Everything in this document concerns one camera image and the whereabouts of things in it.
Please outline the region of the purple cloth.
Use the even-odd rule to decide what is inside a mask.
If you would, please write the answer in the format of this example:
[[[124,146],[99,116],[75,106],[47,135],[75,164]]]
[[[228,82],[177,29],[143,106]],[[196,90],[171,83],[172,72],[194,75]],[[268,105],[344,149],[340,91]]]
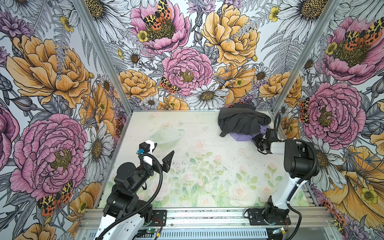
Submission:
[[[267,132],[267,129],[269,128],[269,126],[261,126],[260,131],[252,135],[230,133],[230,136],[234,138],[237,142],[248,142],[252,141],[253,138],[256,137],[258,134],[262,134],[264,136]]]

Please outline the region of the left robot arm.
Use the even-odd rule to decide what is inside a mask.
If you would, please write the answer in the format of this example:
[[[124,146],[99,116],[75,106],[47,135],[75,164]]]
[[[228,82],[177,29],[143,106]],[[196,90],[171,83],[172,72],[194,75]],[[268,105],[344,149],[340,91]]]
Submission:
[[[115,184],[103,209],[103,216],[96,233],[97,240],[133,240],[150,231],[141,232],[145,225],[158,226],[166,224],[167,211],[153,212],[152,202],[163,186],[164,173],[168,173],[175,152],[171,151],[160,163],[150,153],[139,152],[140,165],[128,162],[122,164],[115,177]],[[146,181],[159,174],[159,183],[149,200],[139,199],[139,189],[147,188]]]

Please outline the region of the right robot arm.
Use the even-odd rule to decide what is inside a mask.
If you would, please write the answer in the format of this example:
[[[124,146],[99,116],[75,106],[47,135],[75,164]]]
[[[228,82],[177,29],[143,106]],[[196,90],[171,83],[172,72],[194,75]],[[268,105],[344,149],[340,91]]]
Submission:
[[[264,155],[283,156],[286,172],[281,187],[269,196],[264,210],[255,217],[262,217],[267,225],[288,223],[291,200],[308,180],[319,173],[316,149],[312,143],[303,140],[280,140],[275,129],[267,129],[265,135],[258,134],[252,141]]]

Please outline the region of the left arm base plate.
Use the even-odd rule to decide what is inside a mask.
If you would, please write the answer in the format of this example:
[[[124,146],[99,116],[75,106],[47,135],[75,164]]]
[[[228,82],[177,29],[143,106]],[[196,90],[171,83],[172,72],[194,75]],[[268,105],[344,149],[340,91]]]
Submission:
[[[167,210],[151,210],[145,214],[144,227],[165,227],[167,222]]]

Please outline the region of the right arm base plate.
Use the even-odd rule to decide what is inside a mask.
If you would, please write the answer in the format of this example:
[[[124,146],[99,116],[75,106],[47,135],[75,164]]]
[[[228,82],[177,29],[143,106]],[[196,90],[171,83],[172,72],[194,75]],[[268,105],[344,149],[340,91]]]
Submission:
[[[262,208],[251,208],[245,211],[244,217],[249,220],[251,226],[289,226],[291,225],[289,212],[288,209],[272,209],[266,212]]]

